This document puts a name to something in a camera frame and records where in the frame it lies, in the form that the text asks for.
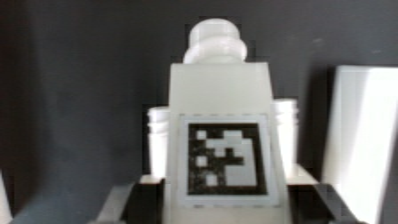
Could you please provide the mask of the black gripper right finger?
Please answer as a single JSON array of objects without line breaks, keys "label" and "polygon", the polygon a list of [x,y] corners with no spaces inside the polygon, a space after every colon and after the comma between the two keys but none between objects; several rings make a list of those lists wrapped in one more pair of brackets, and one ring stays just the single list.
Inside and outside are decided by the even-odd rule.
[{"label": "black gripper right finger", "polygon": [[367,224],[359,221],[334,187],[316,181],[300,166],[286,183],[293,224]]}]

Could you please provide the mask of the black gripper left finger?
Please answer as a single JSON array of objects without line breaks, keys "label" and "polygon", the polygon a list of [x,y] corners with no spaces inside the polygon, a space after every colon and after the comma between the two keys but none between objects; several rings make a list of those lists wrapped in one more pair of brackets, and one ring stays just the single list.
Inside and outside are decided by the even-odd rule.
[{"label": "black gripper left finger", "polygon": [[161,224],[163,180],[140,180],[112,187],[97,217],[87,224]]}]

